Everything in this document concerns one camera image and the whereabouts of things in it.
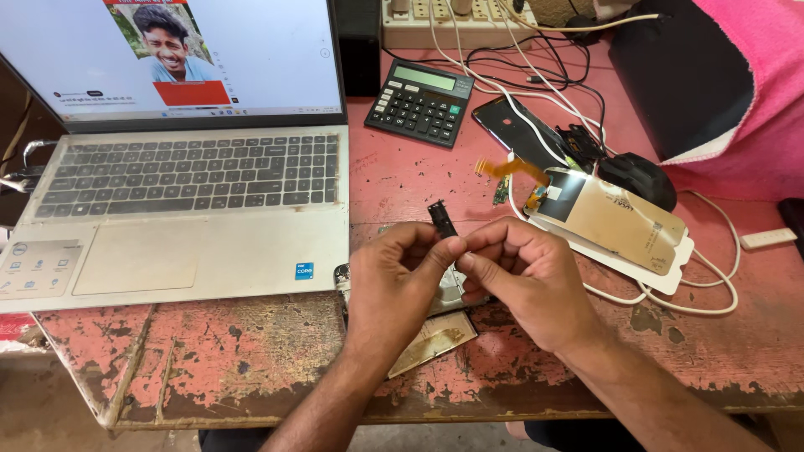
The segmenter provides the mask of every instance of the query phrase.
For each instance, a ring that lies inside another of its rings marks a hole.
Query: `black mouse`
[[[650,160],[634,153],[615,155],[597,164],[597,177],[634,193],[662,209],[675,208],[675,187],[667,174]]]

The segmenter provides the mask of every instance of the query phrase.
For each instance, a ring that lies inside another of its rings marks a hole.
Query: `calculator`
[[[365,125],[453,147],[474,79],[394,60]]]

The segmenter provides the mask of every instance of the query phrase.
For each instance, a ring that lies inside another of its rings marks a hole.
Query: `pink towel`
[[[754,97],[724,149],[663,163],[675,187],[732,199],[804,198],[804,2],[695,0],[749,62]]]

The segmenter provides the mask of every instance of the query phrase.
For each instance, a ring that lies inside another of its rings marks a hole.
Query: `forearm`
[[[376,362],[344,347],[315,390],[261,451],[346,450],[368,401],[387,373]]]
[[[651,452],[770,450],[690,394],[653,360],[614,337],[559,357]]]

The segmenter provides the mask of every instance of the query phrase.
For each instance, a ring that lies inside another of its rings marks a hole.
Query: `laptop keyboard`
[[[37,218],[332,203],[338,135],[69,146]]]

